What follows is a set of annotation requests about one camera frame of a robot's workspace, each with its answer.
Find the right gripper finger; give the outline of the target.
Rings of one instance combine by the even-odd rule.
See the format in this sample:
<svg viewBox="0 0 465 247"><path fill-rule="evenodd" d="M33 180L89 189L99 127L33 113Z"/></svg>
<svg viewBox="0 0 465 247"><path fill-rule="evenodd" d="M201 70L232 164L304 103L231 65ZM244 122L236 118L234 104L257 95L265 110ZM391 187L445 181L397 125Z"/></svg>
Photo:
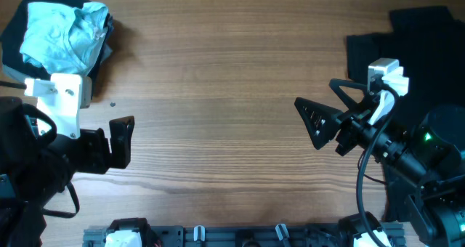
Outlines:
<svg viewBox="0 0 465 247"><path fill-rule="evenodd" d="M347 87L349 89L360 90L364 96L367 95L367 86L365 84L356 83L354 81L342 80L337 78L332 78L329 82L329 87L333 90L336 96L344 103L348 109L353 109L357 106L355 102L343 89L342 87Z"/></svg>
<svg viewBox="0 0 465 247"><path fill-rule="evenodd" d="M294 105L316 150L329 143L340 130L340 110L301 97L296 98Z"/></svg>

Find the light blue t-shirt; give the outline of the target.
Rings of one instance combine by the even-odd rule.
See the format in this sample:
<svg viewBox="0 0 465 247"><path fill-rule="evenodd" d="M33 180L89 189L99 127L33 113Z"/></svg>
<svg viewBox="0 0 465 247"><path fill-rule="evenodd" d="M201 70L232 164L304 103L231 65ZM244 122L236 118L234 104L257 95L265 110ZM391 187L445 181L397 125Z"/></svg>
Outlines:
<svg viewBox="0 0 465 247"><path fill-rule="evenodd" d="M108 7L95 1L84 3L82 8L29 3L27 30L20 46L23 62L49 74L88 75L108 32L108 14Z"/></svg>

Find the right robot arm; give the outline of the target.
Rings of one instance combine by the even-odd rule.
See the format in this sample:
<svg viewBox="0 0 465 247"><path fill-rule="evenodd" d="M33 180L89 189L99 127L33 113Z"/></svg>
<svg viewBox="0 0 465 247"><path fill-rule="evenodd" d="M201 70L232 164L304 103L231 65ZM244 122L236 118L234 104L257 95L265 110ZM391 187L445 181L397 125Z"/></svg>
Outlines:
<svg viewBox="0 0 465 247"><path fill-rule="evenodd" d="M386 81L377 79L369 88L334 78L329 86L347 111L301 97L294 105L315 149L333 139L341 156L357 146L364 149L356 181L363 226L368 226L363 179L369 158L374 157L413 187L405 204L419 240L428 246L463 246L464 108L436 107L413 131L401 134L391 123L400 92Z"/></svg>

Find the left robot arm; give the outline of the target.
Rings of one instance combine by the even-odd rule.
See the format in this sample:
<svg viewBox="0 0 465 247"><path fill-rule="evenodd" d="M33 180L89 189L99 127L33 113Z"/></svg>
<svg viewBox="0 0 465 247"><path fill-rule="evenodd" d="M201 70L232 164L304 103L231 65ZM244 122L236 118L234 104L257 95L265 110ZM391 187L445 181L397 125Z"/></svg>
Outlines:
<svg viewBox="0 0 465 247"><path fill-rule="evenodd" d="M84 129L79 138L58 134L57 124L19 97L1 98L1 245L40 246L46 216L73 218L80 209L71 182L76 172L105 174L125 169L135 120L113 119L110 137ZM45 206L68 190L75 211Z"/></svg>

